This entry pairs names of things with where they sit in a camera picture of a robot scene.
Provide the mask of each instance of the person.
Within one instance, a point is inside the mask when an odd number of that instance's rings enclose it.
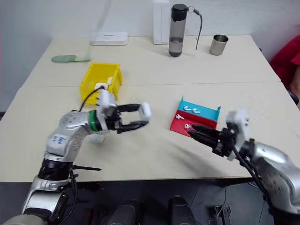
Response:
[[[285,88],[300,99],[300,35],[287,43],[270,61],[270,65]]]

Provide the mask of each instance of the metal cup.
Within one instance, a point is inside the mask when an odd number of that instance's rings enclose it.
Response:
[[[221,55],[228,41],[228,37],[223,34],[216,34],[210,46],[210,53],[212,55]]]

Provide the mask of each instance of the white table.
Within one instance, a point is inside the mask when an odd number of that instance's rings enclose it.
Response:
[[[26,87],[79,86],[90,62],[53,63],[51,57],[90,53],[93,61],[120,63],[123,85],[279,81],[250,35],[229,36],[221,56],[209,53],[212,36],[184,39],[183,53],[171,57],[168,45],[151,37],[130,37],[125,46],[91,46],[88,39],[54,39],[25,82]]]
[[[77,89],[22,87],[18,91],[0,122],[0,181],[32,181],[48,135],[63,114],[80,105]],[[230,162],[192,138],[169,130],[182,95],[207,107],[221,105],[222,123],[229,110],[246,108],[250,137],[283,150],[300,166],[299,110],[281,82],[123,85],[118,104],[147,101],[153,118],[138,131],[111,132],[102,144],[85,139],[75,164],[103,171],[76,171],[78,180],[248,177],[237,160]]]

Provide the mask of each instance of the yellow plastic basket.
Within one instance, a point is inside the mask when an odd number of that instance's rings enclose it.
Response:
[[[120,64],[92,62],[80,84],[81,102],[83,102],[84,99],[95,89],[96,83],[106,83],[110,76],[112,76],[112,81],[107,90],[114,94],[117,99],[119,97],[118,92],[123,81]],[[95,105],[97,103],[96,98],[98,96],[99,92],[93,93],[86,103]]]

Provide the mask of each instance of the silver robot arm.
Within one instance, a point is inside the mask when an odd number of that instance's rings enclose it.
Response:
[[[235,158],[247,168],[262,190],[276,225],[300,224],[300,169],[282,151],[248,138],[249,117],[245,111],[230,112],[227,128],[221,132],[201,125],[189,125],[195,140],[212,152]]]
[[[122,112],[138,111],[140,120],[122,124]],[[35,176],[22,208],[22,215],[13,217],[4,225],[44,225],[63,223],[68,196],[65,188],[72,186],[76,175],[73,169],[100,170],[73,165],[83,139],[87,135],[117,133],[135,130],[148,124],[151,118],[147,103],[116,105],[113,94],[100,89],[97,109],[90,112],[72,111],[65,114],[58,128],[47,140],[44,160]]]

